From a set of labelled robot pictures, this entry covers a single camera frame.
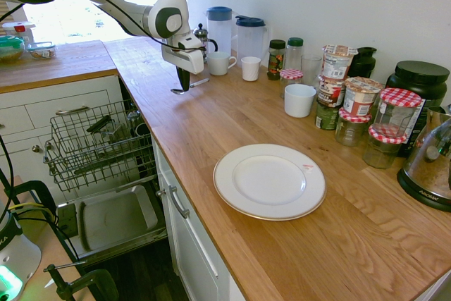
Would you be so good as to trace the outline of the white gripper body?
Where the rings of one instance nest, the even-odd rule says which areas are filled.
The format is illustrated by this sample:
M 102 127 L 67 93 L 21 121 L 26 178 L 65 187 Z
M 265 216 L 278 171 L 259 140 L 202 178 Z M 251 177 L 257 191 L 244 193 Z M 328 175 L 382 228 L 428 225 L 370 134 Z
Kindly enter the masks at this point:
M 190 73 L 198 74 L 204 70 L 204 58 L 199 50 L 174 51 L 169 47 L 162 46 L 161 53 L 165 61 Z

